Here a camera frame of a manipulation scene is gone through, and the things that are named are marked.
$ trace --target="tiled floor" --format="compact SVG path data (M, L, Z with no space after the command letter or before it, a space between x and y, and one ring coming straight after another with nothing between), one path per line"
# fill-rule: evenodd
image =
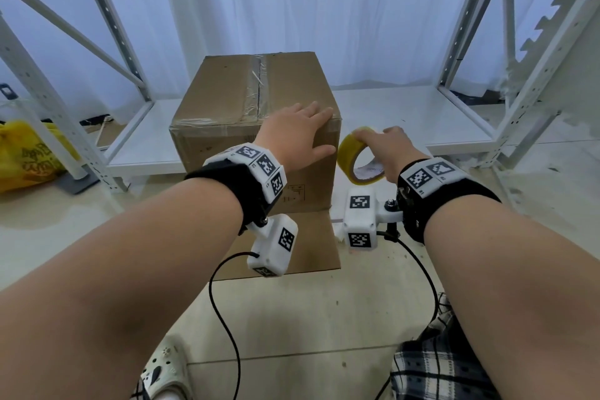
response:
M519 212L600 257L600 141L561 120L540 141L503 177L506 189ZM0 288L180 179L155 176L124 195L96 186L71 197L51 184L0 195ZM409 245L433 273L424 248ZM431 292L400 246L383 242L374 252L350 253L340 245L340 258L337 271L215 285L244 359L239 399L364 400L377 394L395 344L417 335L431 314ZM229 398L233 350L206 296L203 291L172 332L186 342L198 398Z

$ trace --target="cardboard box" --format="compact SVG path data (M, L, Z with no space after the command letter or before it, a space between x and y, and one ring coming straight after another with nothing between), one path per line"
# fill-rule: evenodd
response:
M231 146L252 142L274 111L318 101L334 116L315 136L315 146L340 141L341 116L313 52L208 56L202 62L170 126L186 171ZM272 214L316 212L331 206L335 156L288 173L287 188Z
M323 210L321 212L294 213L289 216L298 225L298 237L287 274L339 269L340 256L329 212ZM254 234L246 231L237 237L223 258L234 253L250 251L254 239ZM219 270L215 279L259 277L259 274L248 268L246 261L246 257L239 257L227 262Z

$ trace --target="white sock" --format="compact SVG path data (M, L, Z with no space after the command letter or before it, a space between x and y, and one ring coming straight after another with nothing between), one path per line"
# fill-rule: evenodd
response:
M170 387L159 392L152 400L186 400L186 398L180 389Z

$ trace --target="packing tape on box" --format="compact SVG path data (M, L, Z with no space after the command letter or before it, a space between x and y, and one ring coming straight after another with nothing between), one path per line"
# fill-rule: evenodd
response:
M373 130L371 127L360 127L359 130ZM382 179L383 165L373 159L366 165L356 168L356 159L367 148L364 142L356 139L350 133L338 148L338 166L354 185L369 185Z

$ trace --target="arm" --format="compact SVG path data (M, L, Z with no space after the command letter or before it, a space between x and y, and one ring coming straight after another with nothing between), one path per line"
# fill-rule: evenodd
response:
M357 132L390 182L427 158L401 129ZM492 199L439 208L425 227L431 261L502 398L589 399L600 369L600 261Z
M313 148L333 110L270 116L255 143L287 171L335 152ZM235 195L186 180L120 214L0 292L6 398L128 398L161 338L200 293L242 224Z

